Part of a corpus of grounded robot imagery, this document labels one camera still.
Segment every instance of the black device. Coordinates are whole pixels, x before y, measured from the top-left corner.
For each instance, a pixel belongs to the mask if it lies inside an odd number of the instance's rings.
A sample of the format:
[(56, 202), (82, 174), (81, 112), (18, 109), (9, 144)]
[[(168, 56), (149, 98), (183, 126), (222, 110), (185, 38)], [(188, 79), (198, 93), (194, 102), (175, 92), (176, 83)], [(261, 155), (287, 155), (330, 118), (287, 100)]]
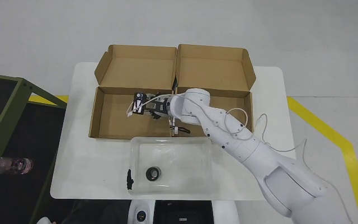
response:
[(149, 113), (154, 119), (159, 119), (160, 117), (167, 115), (167, 106), (169, 106), (167, 103), (168, 98), (157, 98), (145, 105), (147, 101), (160, 96), (160, 93), (154, 94), (144, 94), (142, 92), (137, 92), (134, 94), (134, 99), (132, 103), (132, 110), (134, 114), (141, 114)]
[(153, 224), (214, 224), (210, 200), (157, 200)]

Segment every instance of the plastic bottle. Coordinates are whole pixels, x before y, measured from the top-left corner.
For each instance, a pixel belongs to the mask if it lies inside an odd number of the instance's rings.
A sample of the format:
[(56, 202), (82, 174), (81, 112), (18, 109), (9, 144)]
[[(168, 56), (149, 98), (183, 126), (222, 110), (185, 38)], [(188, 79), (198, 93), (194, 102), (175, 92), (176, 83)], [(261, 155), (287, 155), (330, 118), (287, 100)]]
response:
[(0, 174), (27, 174), (33, 166), (28, 158), (0, 157)]

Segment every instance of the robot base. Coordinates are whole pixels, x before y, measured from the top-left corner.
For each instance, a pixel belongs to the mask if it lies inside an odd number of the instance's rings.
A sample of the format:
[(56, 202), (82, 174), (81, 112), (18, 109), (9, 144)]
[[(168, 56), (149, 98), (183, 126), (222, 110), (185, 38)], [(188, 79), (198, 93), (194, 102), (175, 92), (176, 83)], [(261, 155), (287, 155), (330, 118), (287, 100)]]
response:
[(234, 201), (132, 200), (128, 224), (239, 224)]

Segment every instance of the black mat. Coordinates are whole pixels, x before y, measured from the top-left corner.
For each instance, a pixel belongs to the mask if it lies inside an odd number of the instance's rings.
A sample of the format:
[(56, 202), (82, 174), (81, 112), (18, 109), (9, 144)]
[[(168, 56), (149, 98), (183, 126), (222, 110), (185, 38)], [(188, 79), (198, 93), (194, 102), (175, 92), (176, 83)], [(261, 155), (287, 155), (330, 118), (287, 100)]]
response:
[[(3, 157), (25, 157), (34, 168), (25, 175), (0, 175), (1, 223), (28, 223), (58, 149), (65, 110), (28, 103)], [(61, 223), (73, 200), (55, 200), (46, 192), (45, 215)]]

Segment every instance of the black tape roll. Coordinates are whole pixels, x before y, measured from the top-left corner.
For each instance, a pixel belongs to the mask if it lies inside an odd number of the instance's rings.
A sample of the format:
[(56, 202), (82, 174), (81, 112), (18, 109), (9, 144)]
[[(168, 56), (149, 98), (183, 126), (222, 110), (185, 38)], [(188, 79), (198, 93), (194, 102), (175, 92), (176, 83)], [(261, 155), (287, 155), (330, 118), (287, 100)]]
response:
[(145, 176), (149, 181), (156, 181), (161, 176), (162, 172), (158, 166), (152, 166), (147, 169)]

